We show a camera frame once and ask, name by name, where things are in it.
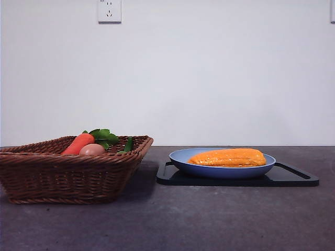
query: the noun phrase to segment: black tray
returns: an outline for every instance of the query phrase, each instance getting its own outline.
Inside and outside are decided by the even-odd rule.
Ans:
[[[251,179],[209,179],[183,173],[172,162],[160,165],[157,183],[170,186],[230,186],[230,187],[314,187],[319,178],[286,164],[275,163],[266,174]]]

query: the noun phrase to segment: egg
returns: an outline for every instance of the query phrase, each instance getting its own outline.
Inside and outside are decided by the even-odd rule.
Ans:
[[[79,152],[80,155],[100,155],[103,153],[106,153],[106,151],[104,147],[99,144],[88,144]]]

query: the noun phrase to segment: wicker basket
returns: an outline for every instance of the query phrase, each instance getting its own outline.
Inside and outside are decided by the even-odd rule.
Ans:
[[[153,139],[127,136],[98,156],[60,155],[75,137],[10,147],[0,151],[0,182],[11,203],[96,204],[114,201],[147,153]]]

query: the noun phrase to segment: wall socket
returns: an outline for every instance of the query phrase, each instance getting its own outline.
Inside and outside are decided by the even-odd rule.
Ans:
[[[98,23],[120,24],[121,23],[121,0],[97,0],[98,1]]]

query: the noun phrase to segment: green leaf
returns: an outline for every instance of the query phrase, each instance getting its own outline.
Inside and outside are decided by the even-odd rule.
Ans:
[[[96,141],[97,144],[102,145],[105,150],[109,148],[109,144],[105,140]]]
[[[132,137],[128,137],[128,141],[125,145],[125,152],[130,152],[132,149]]]
[[[95,129],[91,132],[89,132],[90,135],[92,135],[95,139],[98,139],[100,129]]]
[[[119,142],[118,136],[116,136],[115,134],[112,134],[112,133],[110,133],[108,135],[107,139],[108,139],[108,143],[110,145],[115,145],[117,142]]]
[[[101,139],[107,139],[109,134],[110,134],[110,131],[108,129],[100,129],[99,136]]]
[[[109,129],[95,129],[90,134],[94,137],[95,143],[102,145],[105,149],[119,142],[118,136],[110,133]]]

